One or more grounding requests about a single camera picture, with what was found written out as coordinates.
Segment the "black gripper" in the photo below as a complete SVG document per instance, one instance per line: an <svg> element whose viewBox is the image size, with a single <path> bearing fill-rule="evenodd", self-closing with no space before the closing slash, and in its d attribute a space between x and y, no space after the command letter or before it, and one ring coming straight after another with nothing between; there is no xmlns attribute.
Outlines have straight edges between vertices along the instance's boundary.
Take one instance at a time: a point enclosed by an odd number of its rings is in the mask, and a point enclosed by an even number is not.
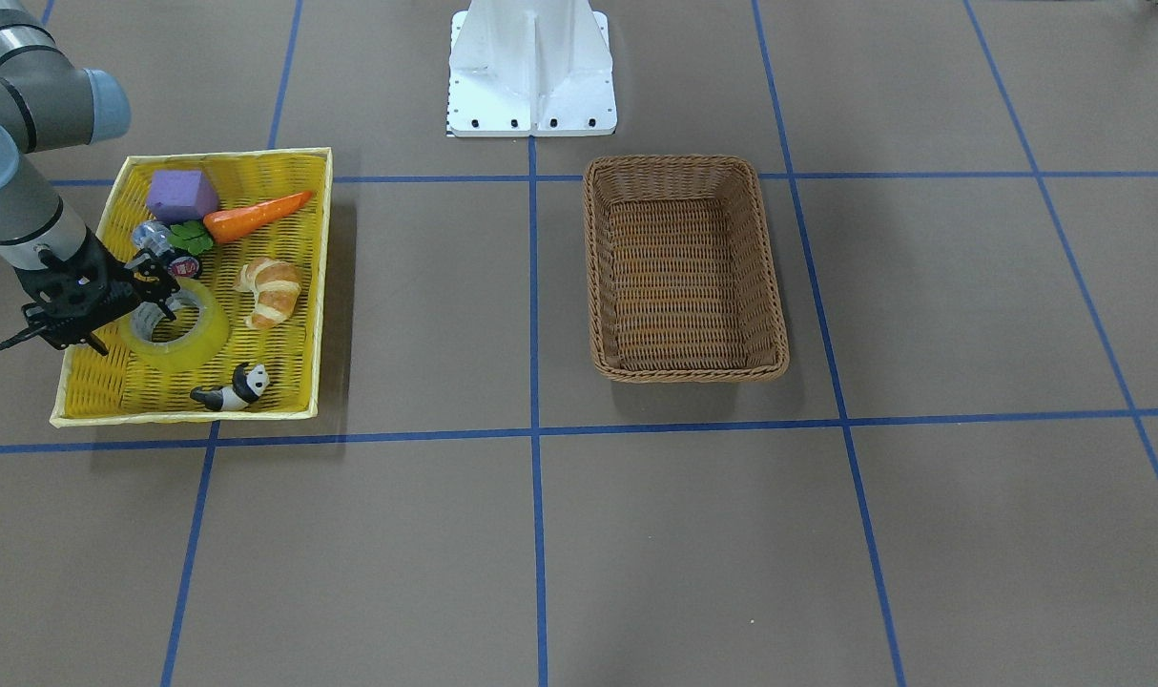
<svg viewBox="0 0 1158 687"><path fill-rule="evenodd" d="M43 339L54 349L87 346L109 353L96 330L134 312L140 302L155 304L168 321L176 321L169 299L179 283L153 251L138 251L122 264L94 235L60 260L47 246L37 251L41 268L16 268L29 304L21 307L25 338Z"/></svg>

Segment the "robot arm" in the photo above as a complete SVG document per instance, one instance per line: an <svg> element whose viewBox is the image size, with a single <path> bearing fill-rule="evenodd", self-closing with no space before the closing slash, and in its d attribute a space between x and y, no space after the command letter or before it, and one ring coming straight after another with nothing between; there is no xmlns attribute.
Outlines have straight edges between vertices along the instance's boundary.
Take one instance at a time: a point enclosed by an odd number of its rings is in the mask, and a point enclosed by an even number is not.
<svg viewBox="0 0 1158 687"><path fill-rule="evenodd" d="M131 105L104 71L81 70L20 1L0 1L0 257L29 301L0 343L108 349L98 330L142 305L170 313L178 282L149 249L118 260L32 165L34 153L125 136Z"/></svg>

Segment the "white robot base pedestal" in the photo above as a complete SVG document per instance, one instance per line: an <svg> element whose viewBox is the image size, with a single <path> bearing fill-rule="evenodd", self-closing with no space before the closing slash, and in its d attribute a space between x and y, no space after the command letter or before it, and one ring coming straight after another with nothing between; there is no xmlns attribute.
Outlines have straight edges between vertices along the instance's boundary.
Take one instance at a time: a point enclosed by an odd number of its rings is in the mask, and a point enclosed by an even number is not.
<svg viewBox="0 0 1158 687"><path fill-rule="evenodd" d="M448 136L617 130L610 22L588 1L471 1L449 39Z"/></svg>

